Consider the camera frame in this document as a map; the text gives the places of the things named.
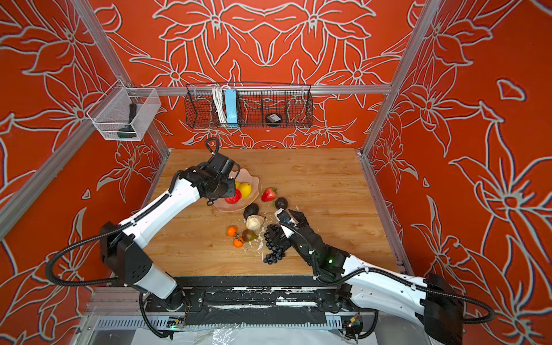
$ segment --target wire basket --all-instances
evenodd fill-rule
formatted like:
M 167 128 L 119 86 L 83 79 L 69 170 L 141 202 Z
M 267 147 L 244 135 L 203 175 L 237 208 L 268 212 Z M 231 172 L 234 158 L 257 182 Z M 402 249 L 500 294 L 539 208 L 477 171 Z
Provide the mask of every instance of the wire basket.
M 186 123 L 191 128 L 309 128 L 313 103 L 310 85 L 234 83 L 237 123 L 220 123 L 213 86 L 224 83 L 186 85 Z M 226 113 L 225 101 L 222 101 Z

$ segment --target fruit plate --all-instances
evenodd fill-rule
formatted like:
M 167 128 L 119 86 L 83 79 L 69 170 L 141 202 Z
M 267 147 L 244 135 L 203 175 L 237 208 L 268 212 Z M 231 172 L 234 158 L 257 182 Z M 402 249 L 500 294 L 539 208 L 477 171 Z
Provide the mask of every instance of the fruit plate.
M 229 177 L 233 178 L 234 176 L 236 176 L 236 173 L 237 171 L 230 172 Z M 236 181 L 240 183 L 243 183 L 243 182 L 249 183 L 251 185 L 251 194 L 246 198 L 240 199 L 240 201 L 238 201 L 235 204 L 229 204 L 224 199 L 217 199 L 214 202 L 214 205 L 219 211 L 234 212 L 234 211 L 243 210 L 244 208 L 248 207 L 259 196 L 259 191 L 262 190 L 261 180 L 259 180 L 257 176 L 251 176 L 249 174 L 249 171 L 247 171 L 247 169 L 245 168 L 242 168 L 240 170 L 240 174 L 238 175 L 238 177 L 236 177 Z

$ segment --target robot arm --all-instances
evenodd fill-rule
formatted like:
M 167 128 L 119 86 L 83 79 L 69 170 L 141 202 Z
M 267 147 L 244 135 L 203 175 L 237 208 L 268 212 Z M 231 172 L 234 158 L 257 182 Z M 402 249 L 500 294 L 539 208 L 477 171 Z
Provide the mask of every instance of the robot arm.
M 206 198 L 207 204 L 212 205 L 218 198 L 235 195 L 236 183 L 229 174 L 234 165 L 239 173 L 239 165 L 219 154 L 218 148 L 211 153 L 209 161 L 176 172 L 171 186 L 148 206 L 117 225 L 105 224 L 100 231 L 106 235 L 100 239 L 102 262 L 125 284 L 164 300 L 169 311 L 182 306 L 184 293 L 143 248 L 166 223 L 200 198 Z
M 291 246 L 313 267 L 313 278 L 324 285 L 339 286 L 336 294 L 357 308 L 370 308 L 400 316 L 424 327 L 444 344 L 462 344 L 464 323 L 484 323 L 494 318 L 488 305 L 457 295 L 442 277 L 429 274 L 413 277 L 377 267 L 343 250 L 329 246 L 315 233 L 301 212 L 283 209 L 275 215 L 267 240 L 277 247 Z M 488 314 L 464 319 L 464 303 L 475 304 Z
M 208 142 L 217 142 L 213 151 Z M 178 311 L 185 305 L 183 289 L 167 273 L 157 267 L 143 251 L 154 235 L 180 211 L 206 198 L 212 205 L 218 198 L 236 193 L 234 179 L 229 177 L 234 161 L 218 153 L 218 139 L 205 142 L 212 157 L 207 162 L 174 174 L 171 186 L 148 206 L 117 225 L 105 224 L 100 235 L 73 243 L 56 253 L 46 265 L 49 281 L 62 286 L 83 286 L 122 281 L 136 290 L 151 292 L 160 298 L 167 311 Z M 494 318 L 494 311 L 486 304 L 467 296 L 458 296 L 441 277 L 430 274 L 426 278 L 412 277 L 386 270 L 343 250 L 325 244 L 301 212 L 280 209 L 276 212 L 279 225 L 270 225 L 267 239 L 276 246 L 293 246 L 306 263 L 312 266 L 313 278 L 324 285 L 339 286 L 336 294 L 347 305 L 357 309 L 376 309 L 403 317 L 423 326 L 432 338 L 445 344 L 461 344 L 464 323 L 483 323 Z M 100 240 L 102 262 L 118 278 L 73 282 L 54 274 L 54 266 L 71 250 Z M 476 319 L 463 319 L 464 303 L 475 304 L 489 313 Z M 145 316 L 140 303 L 142 316 Z M 160 335 L 153 327 L 154 333 Z

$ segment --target yellow lemon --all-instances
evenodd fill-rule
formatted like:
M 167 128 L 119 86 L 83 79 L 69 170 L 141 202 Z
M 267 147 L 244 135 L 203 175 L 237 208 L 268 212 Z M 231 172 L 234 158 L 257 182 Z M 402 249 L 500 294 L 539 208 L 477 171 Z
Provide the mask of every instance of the yellow lemon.
M 242 198 L 246 198 L 251 194 L 251 185 L 247 182 L 240 183 L 237 189 L 242 193 Z

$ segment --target orange wallpaper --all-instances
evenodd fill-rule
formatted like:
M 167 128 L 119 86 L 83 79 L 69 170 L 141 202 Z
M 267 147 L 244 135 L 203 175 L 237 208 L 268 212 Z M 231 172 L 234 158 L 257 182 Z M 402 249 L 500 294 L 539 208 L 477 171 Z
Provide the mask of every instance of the orange wallpaper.
M 445 1 L 370 152 L 415 273 L 496 310 L 466 344 L 552 341 L 551 32 L 550 2 Z
M 0 1 L 0 208 L 57 150 L 114 77 L 64 0 Z M 90 288 L 53 286 L 53 253 L 141 207 L 161 158 L 151 138 L 94 133 L 0 241 L 0 343 L 68 343 Z M 63 279 L 104 277 L 97 244 L 60 261 Z
M 91 0 L 132 81 L 390 83 L 423 1 Z M 165 97 L 155 124 L 172 148 L 216 135 L 223 147 L 361 147 L 381 95 L 315 98 L 310 130 L 197 130 L 181 97 Z
M 2 1 L 0 61 L 1 208 L 115 79 L 66 1 Z
M 45 264 L 68 244 L 99 233 L 142 206 L 161 163 L 152 144 L 104 140 L 95 132 L 1 241 L 0 343 L 69 343 L 92 288 L 52 285 Z M 59 261 L 62 279 L 107 277 L 98 242 Z

